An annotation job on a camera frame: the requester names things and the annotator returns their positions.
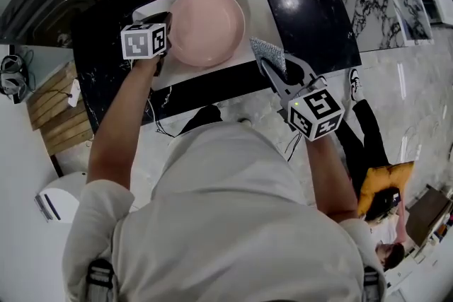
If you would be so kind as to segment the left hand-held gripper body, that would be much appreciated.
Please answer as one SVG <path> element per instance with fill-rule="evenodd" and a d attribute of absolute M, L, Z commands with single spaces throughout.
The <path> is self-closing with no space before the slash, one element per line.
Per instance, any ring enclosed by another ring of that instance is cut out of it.
<path fill-rule="evenodd" d="M 159 76 L 163 59 L 167 55 L 167 25 L 165 23 L 135 23 L 120 32 L 124 60 L 159 58 L 156 76 Z"/>

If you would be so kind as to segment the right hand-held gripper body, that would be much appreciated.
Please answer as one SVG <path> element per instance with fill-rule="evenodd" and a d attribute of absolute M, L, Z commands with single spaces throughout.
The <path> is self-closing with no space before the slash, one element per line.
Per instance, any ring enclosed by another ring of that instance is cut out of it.
<path fill-rule="evenodd" d="M 294 95 L 280 111 L 292 131 L 315 141 L 339 128 L 344 107 L 332 96 L 324 77 L 319 76 Z"/>

